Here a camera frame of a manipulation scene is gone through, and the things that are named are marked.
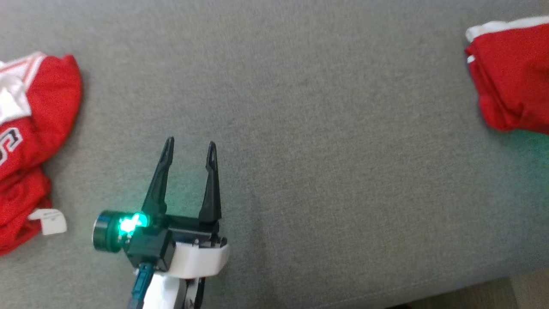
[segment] blue cable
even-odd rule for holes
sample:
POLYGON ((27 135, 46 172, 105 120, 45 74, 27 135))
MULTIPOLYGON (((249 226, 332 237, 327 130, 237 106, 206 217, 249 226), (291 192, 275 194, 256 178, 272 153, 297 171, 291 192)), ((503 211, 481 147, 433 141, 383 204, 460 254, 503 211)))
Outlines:
POLYGON ((142 309, 145 305, 145 294, 153 280, 154 266, 151 263, 141 263, 137 273, 136 282, 133 285, 132 298, 128 309, 142 309))

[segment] camera lens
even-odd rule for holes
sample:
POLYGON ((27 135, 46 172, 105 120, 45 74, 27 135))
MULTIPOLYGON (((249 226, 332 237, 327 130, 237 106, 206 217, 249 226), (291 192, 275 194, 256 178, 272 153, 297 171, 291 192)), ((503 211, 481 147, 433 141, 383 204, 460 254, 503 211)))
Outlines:
POLYGON ((131 213, 118 211, 102 211, 93 225, 93 247, 98 251, 117 253, 122 248, 120 219, 131 216, 131 213))

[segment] printed number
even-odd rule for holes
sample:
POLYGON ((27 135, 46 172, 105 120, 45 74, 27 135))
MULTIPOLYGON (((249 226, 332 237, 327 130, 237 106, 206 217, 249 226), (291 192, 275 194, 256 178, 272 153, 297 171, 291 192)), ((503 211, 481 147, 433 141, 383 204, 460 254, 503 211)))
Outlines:
POLYGON ((0 135, 0 165, 8 159, 8 151, 13 152, 23 141, 18 128, 9 128, 0 135))

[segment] white stripe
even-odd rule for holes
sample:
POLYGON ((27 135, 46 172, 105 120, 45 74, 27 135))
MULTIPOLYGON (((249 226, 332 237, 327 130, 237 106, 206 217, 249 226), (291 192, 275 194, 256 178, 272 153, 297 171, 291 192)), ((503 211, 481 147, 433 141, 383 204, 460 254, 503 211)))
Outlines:
POLYGON ((539 26, 542 24, 549 24, 549 16, 537 16, 523 19, 517 19, 515 21, 491 21, 484 25, 478 25, 467 29, 465 37, 469 42, 483 34, 500 32, 510 29, 521 29, 539 26))
POLYGON ((13 59, 13 60, 10 60, 8 62, 2 62, 2 65, 0 66, 0 69, 2 69, 3 67, 7 67, 9 65, 12 65, 14 63, 17 63, 17 62, 21 62, 21 61, 24 61, 24 60, 29 60, 31 59, 32 57, 35 56, 36 53, 32 53, 28 56, 24 56, 24 57, 21 57, 21 58, 17 58, 17 59, 13 59))
POLYGON ((32 67, 30 68, 29 74, 27 75, 25 82, 25 86, 27 89, 29 89, 30 85, 32 84, 32 81, 34 80, 34 77, 36 76, 36 73, 38 73, 38 68, 40 67, 40 64, 42 64, 42 60, 46 57, 46 54, 41 52, 36 52, 33 54, 33 56, 36 56, 36 60, 32 64, 32 67))

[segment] red and white jersey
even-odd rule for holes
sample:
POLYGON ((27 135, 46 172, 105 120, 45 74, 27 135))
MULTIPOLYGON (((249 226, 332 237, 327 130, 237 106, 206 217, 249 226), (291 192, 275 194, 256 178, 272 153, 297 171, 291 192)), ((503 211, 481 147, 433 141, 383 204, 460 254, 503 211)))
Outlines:
POLYGON ((51 208, 40 164, 69 136, 81 95, 73 56, 0 62, 0 256, 40 231, 28 220, 35 208, 51 208))
POLYGON ((57 152, 72 129, 81 95, 73 56, 34 53, 0 65, 0 180, 57 152))

